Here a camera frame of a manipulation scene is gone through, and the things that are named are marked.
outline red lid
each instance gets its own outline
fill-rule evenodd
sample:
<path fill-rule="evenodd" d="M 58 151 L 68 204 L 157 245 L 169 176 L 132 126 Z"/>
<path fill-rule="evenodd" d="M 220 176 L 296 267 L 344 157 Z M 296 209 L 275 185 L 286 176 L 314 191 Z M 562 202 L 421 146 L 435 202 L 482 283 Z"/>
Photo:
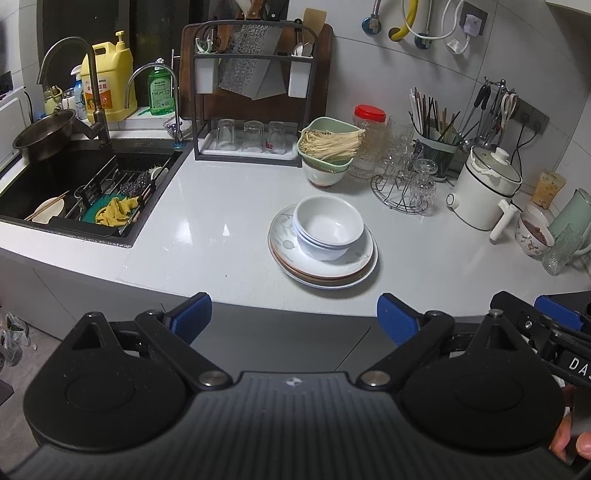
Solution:
<path fill-rule="evenodd" d="M 371 105 L 358 105 L 355 107 L 355 116 L 364 120 L 371 120 L 383 124 L 386 121 L 386 112 L 381 108 Z"/>

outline white countertop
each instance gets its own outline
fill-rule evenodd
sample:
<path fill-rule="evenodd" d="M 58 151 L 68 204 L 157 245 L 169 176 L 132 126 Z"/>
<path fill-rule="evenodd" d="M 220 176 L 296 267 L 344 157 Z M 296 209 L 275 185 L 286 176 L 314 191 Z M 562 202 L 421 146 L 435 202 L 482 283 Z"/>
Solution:
<path fill-rule="evenodd" d="M 0 189 L 11 173 L 0 180 Z M 208 292 L 221 303 L 313 313 L 374 316 L 390 292 L 423 312 L 474 316 L 507 290 L 525 301 L 590 290 L 580 262 L 548 275 L 513 239 L 496 245 L 444 205 L 451 187 L 437 186 L 432 216 L 388 209 L 369 186 L 348 179 L 324 190 L 350 201 L 379 248 L 367 282 L 341 291 L 315 290 L 288 278 L 267 247 L 273 217 L 318 194 L 299 168 L 194 161 L 191 153 L 131 248 L 113 247 L 0 222 L 0 247 L 67 270 L 182 296 Z"/>

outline small chrome faucet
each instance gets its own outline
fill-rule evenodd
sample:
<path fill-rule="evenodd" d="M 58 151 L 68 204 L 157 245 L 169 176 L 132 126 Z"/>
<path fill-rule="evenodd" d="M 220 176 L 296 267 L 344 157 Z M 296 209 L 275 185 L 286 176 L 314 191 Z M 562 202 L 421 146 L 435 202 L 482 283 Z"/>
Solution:
<path fill-rule="evenodd" d="M 124 107 L 129 108 L 129 89 L 131 88 L 131 82 L 134 81 L 134 78 L 136 78 L 144 70 L 149 69 L 149 68 L 155 68 L 155 67 L 158 67 L 159 69 L 167 70 L 172 75 L 172 78 L 173 78 L 173 98 L 174 98 L 174 121 L 176 122 L 176 128 L 175 128 L 176 131 L 174 133 L 174 143 L 175 143 L 175 145 L 181 145 L 183 143 L 183 134 L 181 133 L 181 122 L 180 122 L 180 118 L 178 116 L 178 80 L 177 80 L 177 76 L 172 68 L 165 65 L 164 63 L 157 63 L 154 61 L 152 63 L 147 63 L 146 65 L 140 67 L 135 72 L 133 72 L 131 74 L 131 77 L 129 78 L 129 81 L 127 82 L 127 88 L 125 89 Z"/>
<path fill-rule="evenodd" d="M 95 51 L 92 46 L 81 37 L 67 37 L 63 38 L 59 42 L 55 43 L 43 57 L 41 67 L 39 68 L 39 76 L 37 77 L 37 83 L 41 84 L 43 77 L 47 73 L 47 67 L 51 62 L 53 56 L 57 51 L 68 43 L 78 43 L 82 45 L 86 54 L 88 55 L 88 66 L 90 70 L 90 85 L 92 87 L 92 100 L 95 104 L 95 109 L 92 114 L 95 117 L 95 123 L 91 126 L 86 125 L 78 117 L 74 117 L 74 123 L 77 128 L 88 138 L 99 137 L 99 143 L 101 147 L 107 147 L 111 144 L 111 135 L 109 134 L 109 127 L 107 126 L 107 117 L 105 111 L 100 104 L 100 93 L 99 93 L 99 79 L 96 75 L 96 57 Z"/>

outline green bottle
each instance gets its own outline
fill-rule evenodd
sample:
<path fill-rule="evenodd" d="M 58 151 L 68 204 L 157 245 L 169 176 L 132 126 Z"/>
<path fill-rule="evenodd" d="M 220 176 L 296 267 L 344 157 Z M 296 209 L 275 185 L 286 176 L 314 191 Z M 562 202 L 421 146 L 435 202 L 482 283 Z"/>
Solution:
<path fill-rule="evenodd" d="M 156 62 L 164 64 L 164 59 L 158 59 Z M 155 67 L 148 76 L 150 113 L 152 115 L 165 115 L 174 112 L 171 78 L 172 76 L 168 70 L 159 67 Z"/>

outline white tray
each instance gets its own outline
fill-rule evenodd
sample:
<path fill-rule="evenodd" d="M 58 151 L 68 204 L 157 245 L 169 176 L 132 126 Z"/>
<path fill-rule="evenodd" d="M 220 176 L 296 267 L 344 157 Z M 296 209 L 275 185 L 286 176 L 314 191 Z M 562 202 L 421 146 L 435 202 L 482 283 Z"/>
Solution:
<path fill-rule="evenodd" d="M 236 130 L 236 142 L 242 145 L 243 130 Z M 295 135 L 285 134 L 285 143 L 287 144 L 287 152 L 283 155 L 268 152 L 244 152 L 242 148 L 238 150 L 217 150 L 217 128 L 210 131 L 205 138 L 199 139 L 199 153 L 201 155 L 221 155 L 224 157 L 250 157 L 250 158 L 268 158 L 269 160 L 295 160 L 298 156 L 297 138 Z"/>

